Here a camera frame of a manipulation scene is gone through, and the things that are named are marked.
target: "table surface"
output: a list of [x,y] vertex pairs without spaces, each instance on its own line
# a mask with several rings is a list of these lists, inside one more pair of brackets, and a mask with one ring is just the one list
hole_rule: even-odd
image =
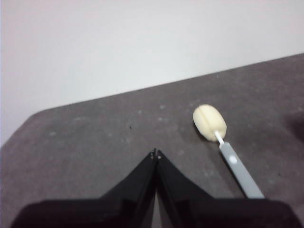
[[223,115],[226,141],[264,195],[287,202],[303,223],[300,54],[34,114],[1,149],[1,227],[30,203],[100,197],[153,148],[210,195],[244,197],[218,145],[194,126],[200,104]]

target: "yellow sponge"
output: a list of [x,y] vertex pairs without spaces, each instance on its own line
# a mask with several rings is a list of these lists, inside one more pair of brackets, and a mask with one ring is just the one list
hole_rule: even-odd
[[203,104],[193,112],[194,123],[199,132],[209,141],[217,141],[214,132],[218,131],[221,138],[226,135],[227,126],[219,111],[209,105]]

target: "white wall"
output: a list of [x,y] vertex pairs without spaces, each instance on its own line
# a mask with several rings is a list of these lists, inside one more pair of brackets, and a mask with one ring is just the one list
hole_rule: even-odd
[[2,0],[1,144],[46,108],[301,52],[302,0]]

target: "gray plastic handle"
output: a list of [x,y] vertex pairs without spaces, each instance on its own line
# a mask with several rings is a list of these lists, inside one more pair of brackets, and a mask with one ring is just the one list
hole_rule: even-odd
[[246,196],[248,198],[264,198],[263,193],[252,179],[232,146],[228,142],[224,142],[219,148]]

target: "dark gray table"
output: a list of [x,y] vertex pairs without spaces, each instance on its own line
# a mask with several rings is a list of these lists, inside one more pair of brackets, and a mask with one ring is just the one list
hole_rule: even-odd
[[31,116],[1,149],[1,227],[29,203],[103,195],[154,147],[212,196],[243,197],[218,145],[195,130],[192,112],[205,103],[223,115],[226,140],[265,196],[304,222],[300,54]]

